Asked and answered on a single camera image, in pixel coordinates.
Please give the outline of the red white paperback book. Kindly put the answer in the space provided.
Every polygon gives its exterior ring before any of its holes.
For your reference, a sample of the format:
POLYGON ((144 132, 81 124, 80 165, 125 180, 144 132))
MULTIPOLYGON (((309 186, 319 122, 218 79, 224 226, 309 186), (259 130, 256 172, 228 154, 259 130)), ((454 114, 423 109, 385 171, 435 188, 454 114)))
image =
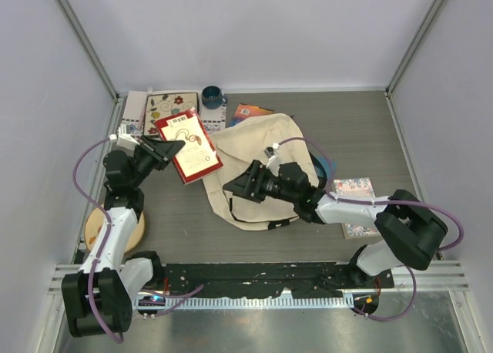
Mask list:
POLYGON ((163 141, 184 143, 173 157, 184 184, 201 180, 223 167, 223 162, 194 108, 159 119, 155 122, 155 127, 163 141))

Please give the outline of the cream canvas backpack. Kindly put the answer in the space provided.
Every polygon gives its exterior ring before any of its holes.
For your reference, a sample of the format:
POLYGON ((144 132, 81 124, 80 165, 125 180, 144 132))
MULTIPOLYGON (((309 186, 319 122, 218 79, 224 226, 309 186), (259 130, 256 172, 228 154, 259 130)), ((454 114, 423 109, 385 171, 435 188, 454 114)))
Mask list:
POLYGON ((213 212, 241 230, 261 231, 285 227, 298 219, 291 203, 266 198, 254 203, 223 190, 223 185, 238 177, 253 160, 266 164, 264 150, 275 143, 283 163, 296 162, 308 175, 310 183, 320 181, 309 154, 303 134, 294 120, 282 113, 250 117, 243 122, 213 133, 210 139, 223 167, 203 178, 213 212))

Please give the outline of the blue sunset paperback book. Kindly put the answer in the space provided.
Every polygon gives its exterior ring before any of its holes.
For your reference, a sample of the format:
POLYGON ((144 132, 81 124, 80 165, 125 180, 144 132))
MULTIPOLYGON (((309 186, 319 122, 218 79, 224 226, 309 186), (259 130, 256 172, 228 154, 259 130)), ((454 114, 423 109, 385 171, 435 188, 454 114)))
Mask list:
POLYGON ((265 108, 262 108, 259 106, 252 106, 252 105, 247 105, 247 104, 241 103, 236 108, 236 110, 233 114, 233 117, 227 126, 228 127, 235 126, 235 125, 243 122, 245 119, 248 119, 250 117, 268 116, 268 115, 271 115, 274 113, 275 113, 275 111, 272 109, 265 109, 265 108))

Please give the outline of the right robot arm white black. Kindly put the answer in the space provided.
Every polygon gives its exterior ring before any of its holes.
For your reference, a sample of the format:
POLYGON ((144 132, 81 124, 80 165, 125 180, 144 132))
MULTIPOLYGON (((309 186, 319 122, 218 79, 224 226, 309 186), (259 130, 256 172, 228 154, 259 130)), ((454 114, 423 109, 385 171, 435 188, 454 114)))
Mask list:
POLYGON ((373 200, 338 196, 312 185, 297 163, 284 163, 273 173, 254 160, 223 189, 255 203, 268 197, 291 203, 295 214, 308 223, 378 230, 382 239, 361 247, 347 265, 349 281, 356 287, 368 286, 381 272, 394 267, 427 270, 448 233, 446 224, 406 190, 373 200))

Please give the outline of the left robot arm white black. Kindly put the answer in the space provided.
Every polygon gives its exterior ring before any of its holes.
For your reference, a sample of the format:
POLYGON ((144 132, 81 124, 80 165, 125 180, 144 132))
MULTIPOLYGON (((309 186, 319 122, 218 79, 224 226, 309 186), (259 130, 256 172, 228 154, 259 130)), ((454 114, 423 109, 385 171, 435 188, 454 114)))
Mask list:
POLYGON ((143 287, 154 291, 163 284, 156 252, 146 251, 128 261, 123 258, 143 212, 140 184, 153 170, 164 170, 184 145, 182 140, 140 137, 131 143, 132 154, 112 150, 105 155, 106 196, 103 204, 96 205, 104 216, 101 231, 79 270, 62 279, 67 322, 74 338, 106 334, 122 342, 138 293, 143 287))

